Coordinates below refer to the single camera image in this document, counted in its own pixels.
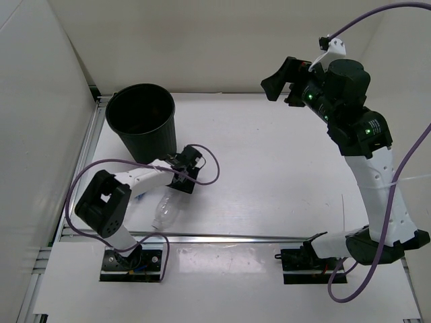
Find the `plastic bottle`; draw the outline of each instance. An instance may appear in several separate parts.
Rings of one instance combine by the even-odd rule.
[[[168,188],[163,198],[156,207],[156,213],[152,226],[161,231],[170,227],[180,213],[181,192]]]

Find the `trash can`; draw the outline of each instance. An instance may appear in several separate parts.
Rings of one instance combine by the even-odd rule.
[[[106,107],[106,121],[138,163],[176,153],[175,103],[155,84],[136,84],[115,94]]]

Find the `wall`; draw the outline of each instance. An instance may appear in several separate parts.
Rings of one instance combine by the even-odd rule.
[[[261,92],[287,56],[389,0],[49,0],[103,94],[150,82],[174,92]],[[346,32],[358,59],[381,15]]]
[[[431,13],[394,9],[385,14],[364,55],[371,74],[367,106],[388,120],[398,164],[431,122]],[[401,177],[431,173],[431,137],[426,139]],[[431,180],[402,184],[416,225],[431,232]],[[413,286],[425,322],[431,322],[431,246],[407,253]]]
[[[0,322],[57,224],[94,102],[45,0],[0,1]]]

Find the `bottle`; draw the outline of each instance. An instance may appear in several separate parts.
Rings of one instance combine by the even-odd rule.
[[[158,231],[162,231],[170,227],[178,214],[180,213],[180,202],[182,192],[168,188],[163,198],[156,207],[156,213],[152,227]]]

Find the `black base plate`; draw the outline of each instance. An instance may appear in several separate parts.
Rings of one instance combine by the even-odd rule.
[[[153,257],[157,257],[158,260],[153,262]],[[114,251],[111,249],[105,249],[99,280],[128,282],[135,281],[140,283],[157,283],[160,281],[162,250],[142,250],[141,259],[143,259],[143,262],[147,265],[147,267],[137,273],[129,273],[127,269],[122,267],[115,260]]]
[[[310,285],[310,284],[327,284],[329,277],[335,269],[338,259],[329,258],[327,261],[328,268],[322,275],[326,264],[314,268],[298,268],[288,261],[289,258],[299,255],[299,249],[281,249],[281,264],[283,266],[284,285]],[[341,267],[339,274],[336,274],[334,284],[346,284],[347,278],[344,275],[344,268]]]

